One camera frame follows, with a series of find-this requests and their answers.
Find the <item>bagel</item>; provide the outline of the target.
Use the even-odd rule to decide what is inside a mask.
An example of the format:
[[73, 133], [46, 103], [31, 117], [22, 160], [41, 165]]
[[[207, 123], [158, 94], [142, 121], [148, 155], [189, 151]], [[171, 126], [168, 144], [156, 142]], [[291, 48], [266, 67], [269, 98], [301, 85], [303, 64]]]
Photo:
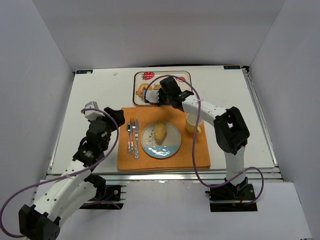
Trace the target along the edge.
[[137, 89], [137, 91], [136, 91], [135, 93], [136, 93], [140, 98], [142, 98], [142, 97], [143, 97], [143, 92], [144, 92], [145, 90], [152, 90], [152, 87], [149, 86], [148, 83], [143, 83], [143, 84], [141, 84], [141, 85], [138, 87], [138, 89]]

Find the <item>oblong golden bread roll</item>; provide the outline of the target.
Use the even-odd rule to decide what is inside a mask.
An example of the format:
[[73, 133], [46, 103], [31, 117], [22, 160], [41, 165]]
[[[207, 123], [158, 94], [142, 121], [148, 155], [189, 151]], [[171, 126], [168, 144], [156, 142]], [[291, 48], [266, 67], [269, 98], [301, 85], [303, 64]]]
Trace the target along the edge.
[[154, 138], [157, 144], [162, 144], [167, 136], [166, 124], [162, 120], [157, 120], [154, 125]]

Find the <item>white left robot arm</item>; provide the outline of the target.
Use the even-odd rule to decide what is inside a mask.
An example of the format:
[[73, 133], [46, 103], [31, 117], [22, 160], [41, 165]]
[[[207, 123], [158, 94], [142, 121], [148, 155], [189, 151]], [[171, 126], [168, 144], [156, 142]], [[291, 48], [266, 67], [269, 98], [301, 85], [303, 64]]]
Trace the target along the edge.
[[30, 240], [55, 240], [66, 220], [105, 190], [105, 179], [93, 171], [107, 157], [105, 151], [113, 150], [111, 135], [125, 124], [124, 111], [86, 106], [82, 113], [89, 127], [69, 166], [42, 197], [18, 212], [20, 233]]

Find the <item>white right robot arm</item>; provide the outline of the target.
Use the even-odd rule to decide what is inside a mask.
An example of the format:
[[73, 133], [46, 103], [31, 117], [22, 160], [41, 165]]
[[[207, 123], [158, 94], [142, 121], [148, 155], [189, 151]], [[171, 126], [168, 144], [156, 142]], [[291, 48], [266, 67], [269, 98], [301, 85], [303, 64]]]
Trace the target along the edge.
[[171, 105], [182, 112], [195, 115], [213, 126], [218, 146], [224, 151], [226, 176], [224, 187], [234, 196], [248, 184], [244, 155], [250, 132], [240, 110], [215, 106], [200, 100], [195, 90], [182, 91], [172, 75], [160, 81], [157, 105]]

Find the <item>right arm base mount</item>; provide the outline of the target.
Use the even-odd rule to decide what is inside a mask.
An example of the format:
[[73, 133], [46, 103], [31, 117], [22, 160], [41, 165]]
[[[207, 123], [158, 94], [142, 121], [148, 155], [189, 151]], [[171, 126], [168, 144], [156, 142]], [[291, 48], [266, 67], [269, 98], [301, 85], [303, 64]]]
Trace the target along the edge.
[[232, 212], [257, 212], [257, 204], [249, 202], [256, 198], [252, 184], [246, 185], [239, 193], [234, 193], [222, 186], [210, 188], [205, 191], [209, 198], [210, 211], [212, 213], [232, 213]]

